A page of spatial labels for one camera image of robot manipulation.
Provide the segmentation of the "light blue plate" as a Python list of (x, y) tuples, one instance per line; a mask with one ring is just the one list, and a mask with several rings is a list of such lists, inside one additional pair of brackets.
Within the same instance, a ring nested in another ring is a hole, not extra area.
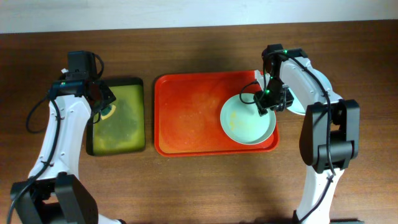
[[(320, 81), (325, 91), (328, 92), (330, 102), (336, 103), (341, 96), (333, 91), (329, 79), (317, 69), (312, 67), (308, 69)], [(294, 67), (288, 70), (287, 73), (282, 76), (282, 81), (288, 85), (289, 91), (294, 98), (292, 105), (287, 108), (289, 111), (305, 116), (308, 105), (313, 105), (318, 102), (323, 105), (327, 104), (319, 84), (302, 68)]]

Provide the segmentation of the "pale green plate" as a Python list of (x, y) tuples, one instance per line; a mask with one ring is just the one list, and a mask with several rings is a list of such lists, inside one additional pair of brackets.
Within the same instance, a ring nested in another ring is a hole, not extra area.
[(267, 110), (260, 115), (255, 104), (244, 104), (241, 100), (252, 100), (252, 93), (242, 93), (228, 99), (220, 112), (220, 123), (225, 134), (233, 141), (244, 145), (260, 144), (269, 139), (276, 128), (276, 115)]

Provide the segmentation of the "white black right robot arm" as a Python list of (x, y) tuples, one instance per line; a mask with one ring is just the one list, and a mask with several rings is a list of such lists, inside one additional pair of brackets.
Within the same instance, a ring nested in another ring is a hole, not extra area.
[(329, 223), (337, 183), (358, 156), (359, 104), (335, 93), (302, 49), (273, 44), (261, 57), (262, 74), (255, 76), (261, 90), (253, 98), (258, 113), (283, 111), (296, 101), (305, 110), (299, 149), (306, 178), (292, 223)]

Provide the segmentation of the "red plastic serving tray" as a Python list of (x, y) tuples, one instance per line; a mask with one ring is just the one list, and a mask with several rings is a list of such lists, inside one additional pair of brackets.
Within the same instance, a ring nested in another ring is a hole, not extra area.
[(264, 142), (245, 145), (223, 131), (224, 103), (255, 80), (254, 71), (179, 73), (159, 77), (154, 93), (154, 146), (165, 157), (267, 152), (279, 144), (273, 130)]

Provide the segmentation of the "yellow green scrub sponge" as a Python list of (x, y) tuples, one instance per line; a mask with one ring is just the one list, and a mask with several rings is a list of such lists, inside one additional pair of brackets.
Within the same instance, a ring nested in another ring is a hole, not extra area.
[(108, 105), (104, 109), (102, 109), (99, 112), (100, 115), (100, 120), (105, 120), (108, 119), (110, 116), (113, 115), (113, 113), (116, 111), (116, 106), (115, 105)]

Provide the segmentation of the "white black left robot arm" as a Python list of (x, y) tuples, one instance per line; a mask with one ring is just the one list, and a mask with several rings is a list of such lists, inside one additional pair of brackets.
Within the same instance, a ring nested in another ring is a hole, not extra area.
[(101, 215), (78, 177), (88, 121), (115, 96), (102, 80), (55, 81), (47, 95), (49, 123), (34, 167), (12, 185), (10, 212), (22, 223), (121, 223)]

